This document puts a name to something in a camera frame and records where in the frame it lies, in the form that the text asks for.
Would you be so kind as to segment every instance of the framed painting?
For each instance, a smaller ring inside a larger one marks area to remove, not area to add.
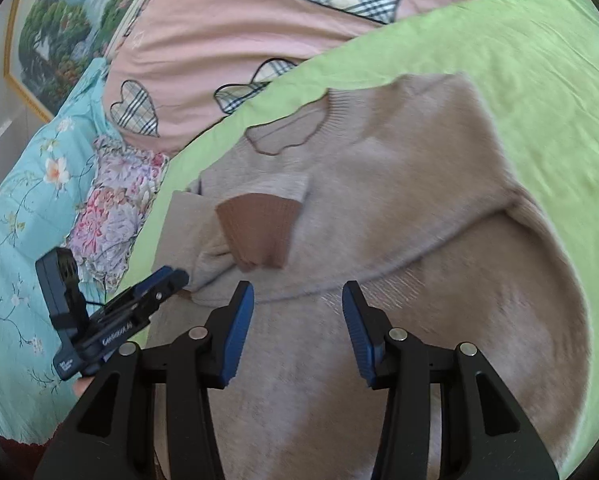
[[[95,57],[143,0],[13,0],[4,76],[28,106],[51,120]]]

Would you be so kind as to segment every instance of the blue gripper pad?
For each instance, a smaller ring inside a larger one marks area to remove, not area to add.
[[[136,300],[141,298],[153,285],[156,285],[161,280],[163,280],[166,276],[172,274],[172,267],[164,266],[159,270],[156,270],[147,277],[143,282],[137,283],[133,290],[133,296]]]
[[[361,318],[359,306],[351,294],[349,286],[346,284],[342,290],[343,317],[348,326],[348,334],[351,336],[353,351],[361,375],[369,386],[375,381],[375,363],[383,358],[383,345],[374,347],[371,338],[366,330],[366,326]]]
[[[239,359],[242,356],[244,343],[246,343],[246,335],[248,333],[248,328],[250,327],[250,318],[252,318],[254,303],[254,290],[252,285],[248,283],[246,290],[241,297],[241,301],[237,306],[233,323],[228,330],[228,336],[226,337],[226,343],[224,344],[224,365],[221,371],[221,379],[224,384],[228,384],[228,382],[237,374]]]

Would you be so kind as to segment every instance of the brown ribbed cuff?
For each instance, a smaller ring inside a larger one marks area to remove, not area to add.
[[[288,258],[290,234],[301,202],[264,193],[226,200],[215,211],[237,266],[281,269]]]

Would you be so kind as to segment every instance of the ribbed neckline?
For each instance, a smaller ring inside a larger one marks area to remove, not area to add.
[[[274,135],[276,130],[283,131],[286,126],[292,124],[294,118],[302,117],[312,110],[324,107],[326,108],[326,117],[314,132],[307,135],[303,142],[284,146],[276,153],[268,153],[257,147],[258,140],[262,140],[268,135]],[[261,156],[279,156],[291,148],[310,146],[314,150],[321,145],[319,149],[319,158],[321,158],[326,153],[359,138],[363,126],[363,121],[360,121],[359,117],[363,115],[364,109],[365,101],[359,95],[359,91],[329,88],[321,98],[303,105],[285,118],[251,126],[244,132],[234,148],[239,151],[254,152]]]

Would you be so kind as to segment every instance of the pink flower print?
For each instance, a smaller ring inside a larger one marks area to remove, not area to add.
[[[115,269],[120,276],[126,270],[126,258],[140,229],[140,215],[136,206],[130,203],[120,204],[108,212],[108,219],[102,226],[100,240],[101,258],[97,265]]]
[[[88,199],[89,206],[96,207],[102,211],[108,211],[113,206],[124,203],[126,196],[123,189],[113,189],[112,187],[100,187],[93,190]]]
[[[132,177],[132,163],[122,156],[107,156],[102,160],[99,181],[102,186],[127,187]]]
[[[165,161],[166,157],[164,156],[164,153],[155,153],[150,161],[150,165],[154,168],[161,168]]]
[[[102,237],[102,224],[108,218],[108,212],[98,208],[88,208],[77,219],[68,247],[75,256],[87,258],[97,252]]]
[[[57,160],[54,158],[46,159],[45,183],[54,184],[57,189],[62,189],[69,180],[70,173],[66,168],[66,158],[64,156],[59,157]]]

